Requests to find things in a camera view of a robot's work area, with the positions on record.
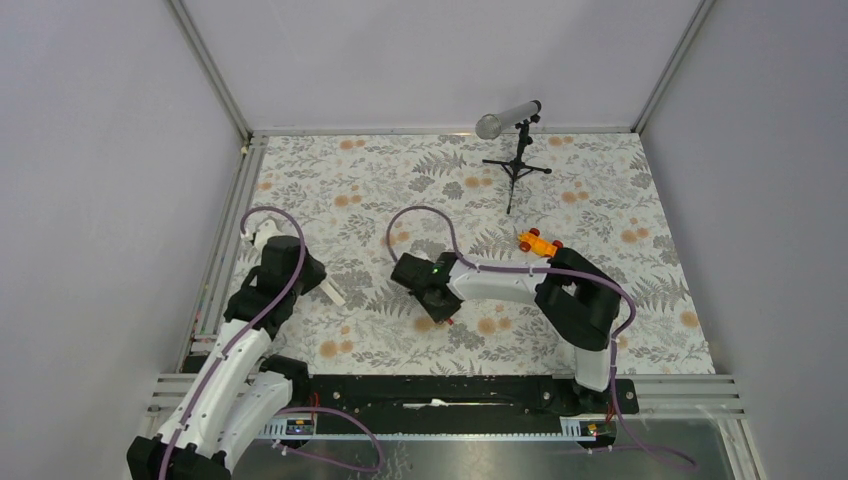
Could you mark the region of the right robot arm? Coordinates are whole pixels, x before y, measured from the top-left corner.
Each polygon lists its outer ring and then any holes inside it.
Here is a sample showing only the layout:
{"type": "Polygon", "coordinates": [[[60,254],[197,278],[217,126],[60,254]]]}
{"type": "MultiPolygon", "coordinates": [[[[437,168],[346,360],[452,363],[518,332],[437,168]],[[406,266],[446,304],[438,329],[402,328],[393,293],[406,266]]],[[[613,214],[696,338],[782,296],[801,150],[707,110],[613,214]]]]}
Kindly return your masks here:
{"type": "Polygon", "coordinates": [[[563,248],[551,258],[516,264],[474,262],[450,251],[436,261],[405,253],[391,280],[407,289],[436,323],[446,322],[466,301],[537,307],[574,348],[577,405],[597,412],[612,400],[609,349],[624,293],[574,250],[563,248]]]}

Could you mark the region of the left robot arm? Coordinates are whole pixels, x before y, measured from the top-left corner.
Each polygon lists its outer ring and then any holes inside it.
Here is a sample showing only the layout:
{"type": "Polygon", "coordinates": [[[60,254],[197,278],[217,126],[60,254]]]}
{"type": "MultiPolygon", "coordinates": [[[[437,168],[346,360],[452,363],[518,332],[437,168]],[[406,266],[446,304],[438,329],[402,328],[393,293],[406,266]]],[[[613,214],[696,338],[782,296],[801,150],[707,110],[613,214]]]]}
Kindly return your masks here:
{"type": "Polygon", "coordinates": [[[309,401],[308,367],[263,355],[296,301],[326,278],[324,265],[294,236],[258,241],[261,259],[233,294],[215,345],[182,401],[127,451],[134,479],[229,479],[274,413],[309,401]]]}

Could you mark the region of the white remote control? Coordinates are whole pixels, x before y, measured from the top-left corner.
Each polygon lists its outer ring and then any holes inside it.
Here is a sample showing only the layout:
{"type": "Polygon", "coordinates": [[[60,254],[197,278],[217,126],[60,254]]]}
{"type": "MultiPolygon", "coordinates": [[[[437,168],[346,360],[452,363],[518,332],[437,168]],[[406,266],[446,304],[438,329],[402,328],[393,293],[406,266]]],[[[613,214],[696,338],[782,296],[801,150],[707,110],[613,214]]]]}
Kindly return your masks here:
{"type": "Polygon", "coordinates": [[[346,304],[344,292],[338,287],[331,277],[327,277],[320,284],[320,288],[335,305],[344,306],[346,304]]]}

